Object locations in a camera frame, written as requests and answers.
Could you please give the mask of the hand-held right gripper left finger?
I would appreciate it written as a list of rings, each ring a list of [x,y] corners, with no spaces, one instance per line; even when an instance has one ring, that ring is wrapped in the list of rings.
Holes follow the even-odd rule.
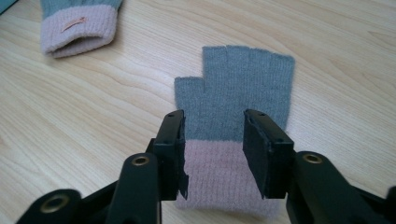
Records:
[[[188,198],[189,176],[185,167],[185,116],[176,110],[163,118],[153,143],[153,153],[159,163],[162,201],[175,201],[178,195]]]

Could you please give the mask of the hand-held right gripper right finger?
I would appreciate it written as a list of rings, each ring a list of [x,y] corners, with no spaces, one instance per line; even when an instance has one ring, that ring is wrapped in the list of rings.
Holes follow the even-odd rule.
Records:
[[[284,199],[290,185],[294,142],[266,114],[244,112],[243,152],[263,199]]]

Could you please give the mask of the grey and pink knit glove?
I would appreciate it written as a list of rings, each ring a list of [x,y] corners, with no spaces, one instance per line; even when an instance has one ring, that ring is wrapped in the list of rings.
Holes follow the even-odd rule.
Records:
[[[40,0],[43,12],[40,47],[62,58],[112,42],[122,0]]]
[[[295,61],[265,49],[203,48],[204,74],[175,79],[185,113],[188,196],[179,209],[216,209],[273,217],[278,201],[264,199],[243,152],[244,111],[264,112],[287,126]]]

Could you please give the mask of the teal object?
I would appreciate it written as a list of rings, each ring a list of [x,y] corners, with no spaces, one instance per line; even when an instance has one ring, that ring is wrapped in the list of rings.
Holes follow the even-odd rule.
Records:
[[[7,11],[18,0],[0,0],[0,15]]]

